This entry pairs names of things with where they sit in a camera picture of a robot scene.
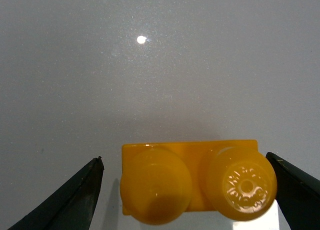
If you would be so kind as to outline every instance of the yellow plastic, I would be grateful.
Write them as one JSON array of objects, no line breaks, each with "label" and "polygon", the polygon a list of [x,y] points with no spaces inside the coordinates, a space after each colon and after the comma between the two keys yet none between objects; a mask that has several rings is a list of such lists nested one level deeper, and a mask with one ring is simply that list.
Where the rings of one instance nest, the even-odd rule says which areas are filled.
[{"label": "yellow plastic", "polygon": [[254,219],[271,206],[276,185],[255,140],[122,146],[122,211],[144,223],[210,210],[235,220]]}]

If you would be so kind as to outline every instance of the white surface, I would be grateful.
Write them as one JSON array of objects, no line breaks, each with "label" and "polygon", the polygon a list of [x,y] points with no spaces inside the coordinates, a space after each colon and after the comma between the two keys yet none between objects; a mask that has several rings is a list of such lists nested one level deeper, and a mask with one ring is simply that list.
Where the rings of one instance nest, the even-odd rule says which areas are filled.
[{"label": "white surface", "polygon": [[275,200],[269,210],[251,221],[235,221],[232,230],[279,230],[278,203]]},{"label": "white surface", "polygon": [[320,178],[319,2],[0,0],[0,229],[99,155],[91,229],[152,229],[120,213],[124,143],[257,139]]}]

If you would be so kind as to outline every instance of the yellow lego brick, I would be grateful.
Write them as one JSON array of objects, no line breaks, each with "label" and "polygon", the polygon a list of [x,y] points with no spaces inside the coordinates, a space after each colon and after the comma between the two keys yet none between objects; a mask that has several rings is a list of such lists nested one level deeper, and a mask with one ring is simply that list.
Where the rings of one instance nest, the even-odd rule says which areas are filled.
[{"label": "yellow lego brick", "polygon": [[[258,143],[256,140],[140,143],[122,146],[122,178],[120,191],[123,214],[132,215],[138,220],[149,224],[162,224],[173,220],[179,216],[179,211],[213,211],[216,210],[216,207],[219,207],[218,210],[227,216],[230,213],[229,217],[234,219],[244,218],[246,220],[246,218],[255,217],[256,214],[251,214],[249,217],[247,217],[248,214],[244,215],[243,213],[240,213],[239,215],[239,209],[233,212],[233,209],[228,208],[228,203],[225,204],[227,201],[232,202],[234,196],[237,194],[233,185],[239,185],[240,183],[237,182],[238,180],[231,179],[229,181],[231,183],[228,183],[228,179],[226,179],[225,185],[228,185],[231,190],[229,190],[229,193],[226,193],[228,195],[226,197],[227,201],[223,201],[222,204],[220,204],[220,202],[222,202],[220,199],[216,200],[217,196],[221,194],[219,192],[221,190],[218,192],[216,190],[211,191],[211,188],[213,189],[216,187],[216,183],[211,182],[208,173],[216,175],[215,178],[217,179],[220,175],[224,175],[224,171],[226,171],[224,170],[224,165],[221,165],[220,169],[222,169],[222,172],[219,173],[220,175],[217,175],[216,173],[219,169],[216,170],[214,165],[212,167],[211,162],[216,160],[217,155],[219,154],[221,155],[219,155],[220,158],[222,157],[221,159],[223,159],[223,155],[226,156],[227,153],[221,153],[230,148],[235,149],[233,152],[227,151],[227,153],[231,153],[231,157],[228,157],[230,160],[239,155],[242,157],[240,157],[241,159],[248,158],[254,164],[256,159],[250,157],[250,155],[256,157],[256,154],[258,154],[259,161],[262,159],[258,153]],[[247,177],[248,173],[243,172],[242,175]],[[254,185],[252,185],[251,182],[253,181],[249,180],[241,182],[242,188],[239,191],[242,192],[242,195],[246,196],[250,191],[253,191]],[[276,185],[274,179],[272,179],[271,182],[273,185]],[[273,186],[273,192],[269,193],[271,198],[275,197],[275,189],[276,186],[275,188]],[[144,209],[145,205],[149,204],[149,202],[144,202],[146,200],[145,198],[150,197],[150,194],[155,194],[154,198],[160,201],[160,195],[169,195],[169,192],[172,196],[183,196],[184,198],[181,198],[179,203],[177,203],[178,199],[175,199],[174,197],[163,198],[161,204],[166,205],[161,206],[159,205],[160,203],[157,203],[153,204],[153,207],[148,210]],[[135,205],[131,200],[127,200],[130,198],[129,195],[132,195],[132,197],[135,196],[135,199],[133,199]],[[160,219],[161,217],[159,218],[157,215],[151,216],[150,212],[153,212],[153,210],[161,213],[160,215],[163,216],[163,219]]]}]

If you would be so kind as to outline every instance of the lego stud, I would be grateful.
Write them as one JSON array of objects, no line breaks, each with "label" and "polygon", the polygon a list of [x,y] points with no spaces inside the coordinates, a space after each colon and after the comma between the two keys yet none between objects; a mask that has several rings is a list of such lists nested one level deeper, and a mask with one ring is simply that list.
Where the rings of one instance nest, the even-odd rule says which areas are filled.
[{"label": "lego stud", "polygon": [[277,179],[259,152],[229,147],[206,158],[204,192],[220,213],[246,221],[264,214],[276,197]]},{"label": "lego stud", "polygon": [[192,179],[173,152],[152,148],[137,154],[122,173],[120,194],[129,214],[147,224],[178,218],[192,197]]}]

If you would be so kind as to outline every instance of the gray surface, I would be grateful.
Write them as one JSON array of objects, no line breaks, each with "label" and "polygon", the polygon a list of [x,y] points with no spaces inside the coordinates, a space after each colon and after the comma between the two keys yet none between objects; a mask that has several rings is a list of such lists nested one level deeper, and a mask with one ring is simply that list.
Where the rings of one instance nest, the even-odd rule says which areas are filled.
[{"label": "gray surface", "polygon": [[253,138],[320,178],[319,2],[0,0],[0,229],[98,155],[91,229],[230,229],[123,217],[124,143]]}]

